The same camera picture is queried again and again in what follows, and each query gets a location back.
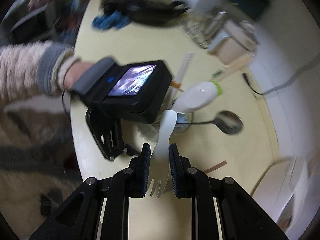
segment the black cable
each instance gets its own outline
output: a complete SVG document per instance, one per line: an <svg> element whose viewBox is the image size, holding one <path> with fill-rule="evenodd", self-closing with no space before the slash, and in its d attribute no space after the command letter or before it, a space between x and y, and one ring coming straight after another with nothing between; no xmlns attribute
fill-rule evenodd
<svg viewBox="0 0 320 240"><path fill-rule="evenodd" d="M260 95L260 96L265 96L265 95L268 95L268 94L271 94L272 92L274 91L278 91L280 89L284 89L288 86L290 86L293 82L295 82L297 80L297 78L299 76L301 76L303 73L305 73L306 71L309 71L315 67L317 67L320 63L320 52L312 59L310 60L307 64L305 64L304 66L298 68L295 73L292 75L291 78L288 79L287 82L284 82L283 84L279 85L279 86L276 86L274 88L271 88L263 93L258 93L256 90L254 90L250 84L250 81L248 79L248 76L246 73L242 73L242 76L245 80L245 82L247 83L247 85L250 87L250 89L255 92L257 95Z"/></svg>
<svg viewBox="0 0 320 240"><path fill-rule="evenodd" d="M61 95L61 102L62 102L62 107L63 107L63 111L64 113L66 114L66 116L70 119L70 114L68 113L67 111L67 108L66 108L66 104L64 103L64 94L65 94L66 90L63 90L62 91L62 95Z"/></svg>

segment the blue light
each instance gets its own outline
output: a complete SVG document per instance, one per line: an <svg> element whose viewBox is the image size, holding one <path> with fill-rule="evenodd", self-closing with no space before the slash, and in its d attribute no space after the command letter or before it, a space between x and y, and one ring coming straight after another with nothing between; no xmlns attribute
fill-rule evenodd
<svg viewBox="0 0 320 240"><path fill-rule="evenodd" d="M115 77L110 77L110 78L108 78L108 80L107 80L107 83L110 83L112 80L114 80L115 79Z"/></svg>

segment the sweater sleeve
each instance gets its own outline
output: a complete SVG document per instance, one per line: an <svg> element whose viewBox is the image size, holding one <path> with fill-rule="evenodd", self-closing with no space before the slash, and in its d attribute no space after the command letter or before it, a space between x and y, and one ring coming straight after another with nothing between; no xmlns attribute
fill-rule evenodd
<svg viewBox="0 0 320 240"><path fill-rule="evenodd" d="M66 72L77 60L71 47L52 41L2 47L0 105L37 94L59 95Z"/></svg>

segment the gray cuff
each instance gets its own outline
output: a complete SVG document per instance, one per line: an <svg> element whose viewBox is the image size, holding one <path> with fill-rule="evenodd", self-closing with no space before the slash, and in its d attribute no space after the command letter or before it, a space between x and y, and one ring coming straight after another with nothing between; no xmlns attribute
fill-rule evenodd
<svg viewBox="0 0 320 240"><path fill-rule="evenodd" d="M52 75L55 71L56 63L66 50L71 50L70 46L62 43L53 43L42 55L38 67L38 86L41 92L46 95L54 94L52 91Z"/></svg>

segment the person's hand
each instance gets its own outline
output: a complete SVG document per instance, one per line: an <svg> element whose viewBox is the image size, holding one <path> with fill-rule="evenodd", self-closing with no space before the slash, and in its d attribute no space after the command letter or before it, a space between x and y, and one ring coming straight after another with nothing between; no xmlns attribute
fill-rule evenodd
<svg viewBox="0 0 320 240"><path fill-rule="evenodd" d="M81 75L87 71L94 62L90 61L77 61L75 62L66 73L64 78L64 87L67 90L70 90L73 84L81 77Z"/></svg>

